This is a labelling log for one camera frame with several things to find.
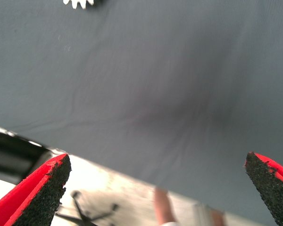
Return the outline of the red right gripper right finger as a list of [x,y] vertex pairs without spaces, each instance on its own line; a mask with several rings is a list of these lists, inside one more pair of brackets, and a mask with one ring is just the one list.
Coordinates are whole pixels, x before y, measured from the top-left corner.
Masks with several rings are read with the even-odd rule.
[[249,152],[245,169],[276,224],[283,226],[283,166],[264,155]]

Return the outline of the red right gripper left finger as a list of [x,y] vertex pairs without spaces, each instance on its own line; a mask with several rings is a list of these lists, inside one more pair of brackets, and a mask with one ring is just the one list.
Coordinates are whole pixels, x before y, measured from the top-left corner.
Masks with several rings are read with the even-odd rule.
[[50,226],[70,171],[66,153],[37,168],[0,199],[0,226]]

